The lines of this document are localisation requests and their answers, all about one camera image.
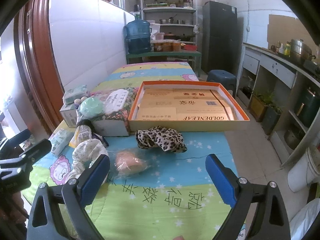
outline cartoon bedspread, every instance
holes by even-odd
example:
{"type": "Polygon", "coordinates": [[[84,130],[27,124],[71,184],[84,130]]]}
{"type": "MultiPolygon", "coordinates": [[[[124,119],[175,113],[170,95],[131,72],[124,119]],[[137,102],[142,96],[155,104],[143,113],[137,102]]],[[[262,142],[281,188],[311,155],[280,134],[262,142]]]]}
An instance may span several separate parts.
{"type": "MultiPolygon", "coordinates": [[[[95,90],[103,88],[139,87],[143,80],[197,80],[185,63],[134,64],[120,68],[95,90]]],[[[57,128],[65,128],[62,122],[57,128]]],[[[163,153],[160,149],[144,150],[152,167],[138,176],[114,179],[109,174],[92,205],[85,209],[105,239],[172,240],[183,235],[186,240],[209,240],[227,217],[225,205],[205,170],[205,158],[215,153],[221,162],[236,173],[232,154],[224,133],[184,132],[188,150],[163,153]]],[[[108,137],[110,153],[137,147],[134,136],[108,137]]],[[[66,182],[72,170],[73,148],[67,146],[59,158],[47,154],[35,163],[31,172],[32,186],[23,191],[33,201],[38,185],[66,182]]],[[[76,233],[66,208],[61,211],[71,235],[76,233]]],[[[238,240],[245,237],[245,226],[238,240]]]]}

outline potted plant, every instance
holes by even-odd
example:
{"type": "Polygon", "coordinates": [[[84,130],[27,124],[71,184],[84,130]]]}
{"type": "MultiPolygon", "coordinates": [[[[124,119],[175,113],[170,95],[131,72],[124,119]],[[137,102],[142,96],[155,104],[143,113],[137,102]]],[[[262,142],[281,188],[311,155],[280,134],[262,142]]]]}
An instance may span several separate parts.
{"type": "Polygon", "coordinates": [[[269,135],[272,132],[281,114],[282,114],[281,108],[276,106],[274,103],[268,106],[268,109],[262,121],[262,128],[266,135],[269,135]]]}
{"type": "Polygon", "coordinates": [[[256,119],[257,122],[261,122],[269,105],[273,102],[273,93],[267,92],[264,94],[254,91],[252,94],[252,100],[250,104],[250,114],[256,119]]]}

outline blue gripper pad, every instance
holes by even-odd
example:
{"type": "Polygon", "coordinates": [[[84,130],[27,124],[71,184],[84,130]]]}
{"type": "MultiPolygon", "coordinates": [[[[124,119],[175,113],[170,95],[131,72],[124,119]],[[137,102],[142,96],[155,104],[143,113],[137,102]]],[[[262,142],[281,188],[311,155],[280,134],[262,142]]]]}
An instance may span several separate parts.
{"type": "Polygon", "coordinates": [[[81,174],[77,185],[77,192],[80,196],[79,203],[82,208],[92,204],[109,170],[109,157],[101,155],[91,168],[84,170],[81,174]]]}
{"type": "Polygon", "coordinates": [[[237,176],[229,168],[223,166],[215,154],[210,154],[205,160],[205,168],[217,188],[223,202],[233,208],[239,191],[237,176]]]}

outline red basket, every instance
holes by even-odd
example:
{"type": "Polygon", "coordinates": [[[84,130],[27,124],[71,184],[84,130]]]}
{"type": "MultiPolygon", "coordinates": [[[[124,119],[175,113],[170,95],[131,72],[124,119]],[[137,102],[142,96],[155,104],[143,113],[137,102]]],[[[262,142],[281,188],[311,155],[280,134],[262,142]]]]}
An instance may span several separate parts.
{"type": "Polygon", "coordinates": [[[183,47],[185,50],[197,50],[196,45],[184,45],[183,47]]]}

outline dish soap bottle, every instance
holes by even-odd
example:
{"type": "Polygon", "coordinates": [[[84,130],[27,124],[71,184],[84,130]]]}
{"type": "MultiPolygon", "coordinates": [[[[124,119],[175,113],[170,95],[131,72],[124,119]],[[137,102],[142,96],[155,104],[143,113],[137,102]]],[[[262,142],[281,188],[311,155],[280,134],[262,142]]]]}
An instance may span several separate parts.
{"type": "Polygon", "coordinates": [[[291,51],[291,45],[287,41],[287,44],[285,45],[284,55],[289,56],[290,55],[290,51],[291,51]]]}
{"type": "Polygon", "coordinates": [[[280,46],[280,48],[279,48],[279,53],[284,54],[283,43],[281,43],[281,46],[280,46]]]}

